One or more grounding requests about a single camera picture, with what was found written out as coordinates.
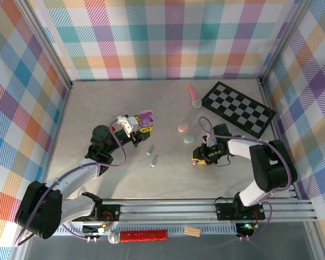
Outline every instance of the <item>black and white checkerboard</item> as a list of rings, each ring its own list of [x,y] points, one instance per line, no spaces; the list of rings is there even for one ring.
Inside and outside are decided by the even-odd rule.
[[[204,96],[202,105],[256,138],[261,137],[276,114],[220,81]]]

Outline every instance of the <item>colorful plaid fabric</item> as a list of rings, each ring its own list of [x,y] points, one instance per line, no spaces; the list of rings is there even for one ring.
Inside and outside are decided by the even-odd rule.
[[[44,170],[66,91],[14,0],[0,0],[0,259],[25,189]]]
[[[290,21],[293,11],[285,8],[296,6],[289,0],[30,2],[77,80],[256,78]]]
[[[314,0],[269,79],[271,103],[325,237],[325,1]]]
[[[294,3],[292,4],[292,6],[291,6],[291,8],[289,10],[289,13],[286,16],[286,18],[284,20],[284,23],[283,23],[281,29],[279,30],[279,33],[277,34],[277,37],[275,38],[275,40],[274,40],[274,42],[272,44],[270,52],[268,53],[268,55],[266,57],[266,60],[264,62],[264,66],[261,69],[261,73],[259,74],[259,77],[262,77],[264,72],[266,71],[267,66],[268,66],[269,62],[271,61],[273,54],[276,52],[277,47],[281,42],[282,36],[284,35],[284,33],[285,33],[286,29],[287,29],[287,26],[290,23],[291,19],[293,18],[294,14],[295,14],[295,11],[297,9],[297,6],[298,6],[298,4],[300,2],[301,2],[301,0],[294,0]]]

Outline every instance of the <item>floor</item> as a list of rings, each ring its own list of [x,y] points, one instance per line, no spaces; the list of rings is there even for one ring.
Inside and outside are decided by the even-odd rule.
[[[87,244],[72,236],[52,236],[47,240],[35,236],[29,242],[25,260],[35,259],[313,260],[314,257],[303,223],[284,222],[270,223],[265,232],[249,242],[240,242],[234,235],[201,234],[199,238],[172,236],[167,241],[114,245],[107,238]]]
[[[97,81],[76,82],[71,91],[62,123],[48,179],[76,166],[87,153],[92,130],[109,124],[119,115],[136,115],[146,109],[154,110],[153,135],[134,148],[125,146],[127,163],[109,169],[101,177],[91,180],[71,195],[84,191],[101,198],[214,198],[233,197],[253,181],[251,163],[241,157],[231,158],[226,167],[192,165],[192,151],[202,143],[198,125],[200,116],[208,117],[213,125],[226,123],[206,108],[195,109],[187,90],[193,84],[202,98],[217,80],[157,80],[157,81]],[[230,87],[259,101],[262,97],[256,80],[223,80]],[[177,128],[181,122],[190,124],[189,133],[197,135],[196,142],[185,144],[184,133]],[[232,135],[248,135],[227,123]],[[268,127],[261,137],[274,139]],[[151,156],[146,152],[154,146]],[[119,150],[112,154],[114,164],[122,161]],[[150,162],[157,157],[157,164]],[[221,158],[219,164],[226,163]]]

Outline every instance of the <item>red glitter strip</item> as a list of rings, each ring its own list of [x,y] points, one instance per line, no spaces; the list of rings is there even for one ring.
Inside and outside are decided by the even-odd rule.
[[[120,242],[167,240],[167,230],[121,231]]]

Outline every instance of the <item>cable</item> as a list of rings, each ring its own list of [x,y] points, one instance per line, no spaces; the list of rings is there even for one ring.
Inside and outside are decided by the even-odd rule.
[[[209,123],[211,129],[212,129],[212,123],[211,123],[211,122],[209,121],[209,119],[206,118],[205,116],[201,116],[201,117],[199,118],[199,124],[200,124],[200,127],[201,127],[201,128],[202,128],[202,129],[207,133],[207,134],[213,135],[214,137],[223,138],[223,139],[242,139],[242,140],[246,140],[246,141],[257,142],[257,143],[259,143],[259,144],[267,145],[267,146],[269,146],[269,147],[271,148],[272,151],[274,151],[274,152],[276,153],[276,155],[278,156],[278,158],[280,159],[280,161],[283,163],[284,168],[285,168],[285,170],[286,170],[286,172],[287,172],[287,176],[288,176],[288,183],[287,183],[287,185],[286,185],[284,188],[276,188],[276,189],[272,190],[272,191],[271,191],[270,193],[268,193],[266,196],[264,196],[263,198],[261,198],[261,200],[259,201],[259,203],[261,203],[262,201],[264,201],[265,199],[267,199],[267,198],[270,196],[270,194],[273,194],[273,193],[275,193],[276,191],[286,191],[286,190],[290,187],[290,185],[291,185],[291,172],[290,172],[290,168],[289,168],[287,162],[284,160],[284,158],[283,158],[283,156],[281,155],[281,153],[280,153],[276,148],[274,148],[273,145],[271,145],[271,144],[268,143],[268,142],[265,142],[265,141],[262,141],[262,140],[259,140],[259,139],[255,139],[255,138],[245,138],[245,137],[243,137],[243,136],[226,136],[226,135],[216,135],[216,134],[213,134],[212,132],[207,131],[206,128],[202,126],[202,124],[201,124],[201,119],[205,119],[205,120]]]
[[[71,233],[73,236],[81,238],[83,240],[88,240],[88,238],[85,238],[84,236],[78,235],[75,232],[72,232],[70,229],[68,229],[64,224],[62,224],[62,226],[69,232]]]
[[[227,160],[229,161],[229,163],[228,163],[228,164],[223,164],[223,165],[216,165],[215,163],[213,163],[213,165],[214,165],[214,166],[216,166],[216,167],[223,167],[223,166],[227,166],[227,165],[230,165],[230,164],[231,164],[231,161],[230,161],[229,157],[230,157],[230,155],[228,154],[228,155],[227,155]]]
[[[23,229],[21,230],[21,232],[19,233],[16,241],[15,241],[15,246],[21,246],[22,244],[24,244],[26,241],[28,241],[31,237],[34,236],[34,234],[31,234],[29,237],[27,237],[26,239],[24,239],[23,241],[20,241],[23,237],[23,234],[24,232],[28,229],[28,226],[31,224],[31,222],[33,221],[33,218],[35,217],[36,215],[36,212],[37,210],[40,208],[41,204],[43,203],[44,199],[46,198],[46,196],[48,195],[48,193],[55,187],[59,184],[60,181],[62,181],[65,177],[69,176],[71,173],[79,170],[79,169],[82,169],[84,167],[87,167],[87,166],[91,166],[91,165],[101,165],[101,166],[106,166],[106,167],[120,167],[120,166],[123,166],[125,163],[126,163],[126,153],[124,151],[124,147],[123,145],[120,143],[118,137],[115,135],[115,133],[113,132],[112,130],[112,126],[114,125],[114,123],[117,122],[117,119],[113,120],[110,125],[109,125],[109,131],[111,133],[111,135],[113,136],[114,140],[117,142],[119,148],[121,149],[122,153],[123,153],[123,162],[121,164],[117,164],[117,165],[112,165],[112,164],[105,164],[105,163],[102,163],[102,162],[89,162],[87,164],[83,164],[83,165],[80,165],[76,168],[73,168],[72,170],[64,173],[63,175],[61,175],[57,181],[55,181],[45,192],[44,194],[42,194],[41,198],[39,199],[39,201],[37,202],[34,210],[32,211],[30,217],[28,218],[28,221],[26,222],[26,224],[24,225]]]
[[[255,225],[257,225],[258,224],[258,219],[259,219],[259,216],[258,216],[258,213],[256,213],[256,211],[255,210],[253,210],[253,213],[254,213],[254,215],[255,215]]]
[[[272,218],[272,205],[271,203],[269,203],[268,201],[264,201],[263,204],[266,203],[269,205],[270,207],[270,214],[269,214],[269,218],[267,219],[265,225],[257,232],[255,233],[254,235],[251,236],[252,237],[256,237],[257,235],[259,235],[260,233],[262,233],[266,228],[267,226],[269,225],[270,221],[271,221],[271,218]]]
[[[112,215],[112,213],[110,213],[109,211],[105,211],[105,212],[103,212],[102,214],[105,215],[105,217],[106,217],[106,219],[107,219],[107,225],[108,225],[108,229],[109,229],[110,226],[111,226],[111,224],[113,223],[113,220],[114,220],[114,219],[113,219],[113,215]],[[111,223],[109,222],[109,220],[108,220],[108,216],[107,216],[107,215],[110,215],[110,216],[111,216],[111,219],[112,219],[112,220],[111,220]],[[101,225],[97,226],[96,228],[87,231],[87,233],[92,233],[92,232],[98,230],[99,228],[104,228],[105,226],[106,226],[106,224],[101,224]]]
[[[225,198],[224,198],[224,197],[218,197],[218,198],[216,198],[216,199],[214,200],[214,205],[216,205],[216,201],[217,201],[218,199],[225,199]]]

